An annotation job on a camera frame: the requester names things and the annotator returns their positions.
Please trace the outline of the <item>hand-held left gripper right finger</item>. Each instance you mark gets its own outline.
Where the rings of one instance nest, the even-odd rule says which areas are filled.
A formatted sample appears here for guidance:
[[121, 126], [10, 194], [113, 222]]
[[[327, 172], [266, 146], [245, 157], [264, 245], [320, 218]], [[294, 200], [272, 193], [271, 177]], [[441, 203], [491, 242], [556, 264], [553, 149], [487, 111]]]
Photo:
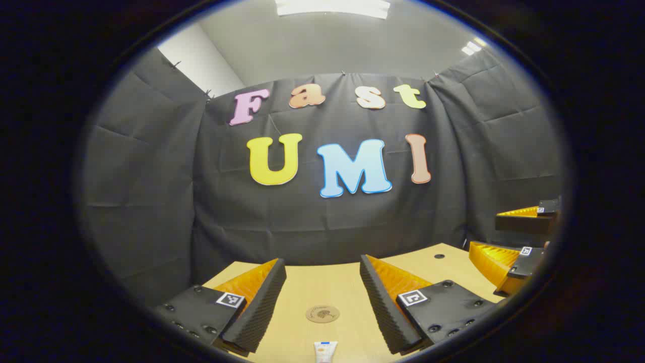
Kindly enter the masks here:
[[406, 355], [455, 338], [497, 308], [497, 303], [453, 280], [431, 283], [370, 255], [361, 255], [360, 275], [393, 354]]

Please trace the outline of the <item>round cork coaster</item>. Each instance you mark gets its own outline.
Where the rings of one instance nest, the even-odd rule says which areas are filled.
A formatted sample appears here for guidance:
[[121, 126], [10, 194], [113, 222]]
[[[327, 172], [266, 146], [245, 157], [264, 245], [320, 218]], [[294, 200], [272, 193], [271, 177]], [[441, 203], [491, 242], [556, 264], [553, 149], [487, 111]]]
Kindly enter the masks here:
[[336, 321], [340, 317], [340, 310], [328, 304], [316, 305], [306, 311], [305, 317], [313, 323], [327, 324]]

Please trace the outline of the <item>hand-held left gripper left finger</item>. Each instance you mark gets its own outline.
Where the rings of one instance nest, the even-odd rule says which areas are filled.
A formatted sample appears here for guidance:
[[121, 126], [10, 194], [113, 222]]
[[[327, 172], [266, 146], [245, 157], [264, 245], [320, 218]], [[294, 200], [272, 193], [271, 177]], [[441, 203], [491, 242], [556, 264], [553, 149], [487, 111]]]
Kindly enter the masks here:
[[154, 311], [202, 345], [247, 357], [267, 332], [286, 277], [275, 258], [216, 287], [194, 285]]

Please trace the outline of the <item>rectangular ceiling light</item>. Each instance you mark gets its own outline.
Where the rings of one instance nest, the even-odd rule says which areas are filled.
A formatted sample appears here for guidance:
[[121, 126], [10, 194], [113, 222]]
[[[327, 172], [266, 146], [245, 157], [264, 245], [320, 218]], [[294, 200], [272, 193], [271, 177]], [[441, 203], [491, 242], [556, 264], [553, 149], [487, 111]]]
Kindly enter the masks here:
[[467, 56], [471, 56], [484, 50], [487, 46], [488, 44], [484, 39], [474, 37], [472, 40], [468, 41], [463, 48], [461, 48], [461, 52]]
[[386, 19], [391, 3], [385, 0], [275, 0], [278, 16], [341, 13]]

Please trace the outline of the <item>white toothpaste tube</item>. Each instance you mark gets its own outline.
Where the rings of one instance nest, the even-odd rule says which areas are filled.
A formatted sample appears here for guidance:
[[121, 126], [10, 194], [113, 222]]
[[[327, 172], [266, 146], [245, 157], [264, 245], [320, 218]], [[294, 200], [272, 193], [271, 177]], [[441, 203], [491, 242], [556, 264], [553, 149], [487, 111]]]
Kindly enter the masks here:
[[315, 363], [333, 363], [337, 344], [337, 341], [314, 342]]

